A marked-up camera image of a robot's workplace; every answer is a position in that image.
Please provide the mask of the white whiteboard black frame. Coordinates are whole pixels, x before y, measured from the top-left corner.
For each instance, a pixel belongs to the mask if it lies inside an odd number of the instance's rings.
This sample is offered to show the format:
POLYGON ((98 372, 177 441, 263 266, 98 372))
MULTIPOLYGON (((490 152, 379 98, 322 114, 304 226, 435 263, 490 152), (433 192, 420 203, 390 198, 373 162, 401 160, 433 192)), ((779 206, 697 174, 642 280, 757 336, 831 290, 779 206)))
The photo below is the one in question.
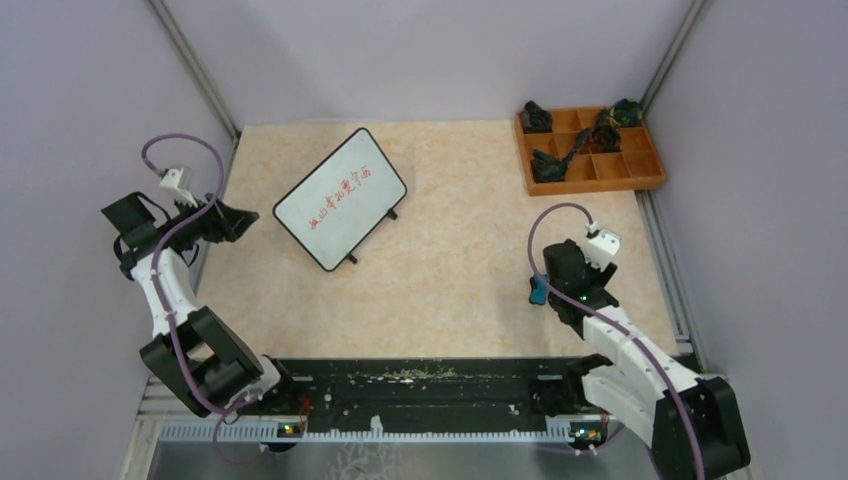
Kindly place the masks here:
POLYGON ((360 127, 287 192, 273 217, 325 272, 385 218, 396 219, 408 187, 372 133, 360 127))

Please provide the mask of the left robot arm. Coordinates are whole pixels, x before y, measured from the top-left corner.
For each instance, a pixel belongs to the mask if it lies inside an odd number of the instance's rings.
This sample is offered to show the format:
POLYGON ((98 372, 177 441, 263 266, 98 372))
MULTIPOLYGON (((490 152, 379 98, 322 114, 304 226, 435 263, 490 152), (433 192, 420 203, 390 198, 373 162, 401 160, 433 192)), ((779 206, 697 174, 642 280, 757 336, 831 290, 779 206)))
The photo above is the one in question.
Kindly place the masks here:
POLYGON ((150 372, 199 417, 218 413, 243 392, 255 391, 277 414, 292 411, 300 388, 291 374, 247 344, 195 296, 182 254, 199 241, 234 243, 259 214, 220 200, 178 205, 157 224, 152 201, 132 192, 103 208, 116 228, 113 251, 122 274, 141 286, 153 320, 151 341, 140 350, 150 372))

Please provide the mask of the blue black whiteboard eraser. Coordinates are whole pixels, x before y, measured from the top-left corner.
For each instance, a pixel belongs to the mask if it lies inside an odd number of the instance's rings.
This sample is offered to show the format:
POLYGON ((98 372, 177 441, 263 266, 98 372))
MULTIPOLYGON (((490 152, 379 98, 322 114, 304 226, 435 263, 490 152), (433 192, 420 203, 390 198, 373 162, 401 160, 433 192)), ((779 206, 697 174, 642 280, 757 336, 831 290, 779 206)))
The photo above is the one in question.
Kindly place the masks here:
POLYGON ((538 276, 533 276, 529 279, 530 293, 528 302, 531 305, 544 306, 547 303, 547 288, 544 285, 548 281, 548 276, 542 276, 543 282, 538 276))

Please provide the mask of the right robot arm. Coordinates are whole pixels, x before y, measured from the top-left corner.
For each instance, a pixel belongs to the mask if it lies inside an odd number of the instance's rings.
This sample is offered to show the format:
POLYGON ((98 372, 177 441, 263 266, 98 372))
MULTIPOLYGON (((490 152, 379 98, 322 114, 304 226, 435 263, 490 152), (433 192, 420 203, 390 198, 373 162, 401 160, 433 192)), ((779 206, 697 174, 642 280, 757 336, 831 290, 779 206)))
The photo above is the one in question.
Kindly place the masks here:
POLYGON ((737 398, 659 349, 606 289, 616 266, 595 266, 573 240, 543 250, 548 303, 598 354, 568 379, 576 412, 608 411, 648 448, 663 479, 717 479, 748 467, 751 453, 737 398))

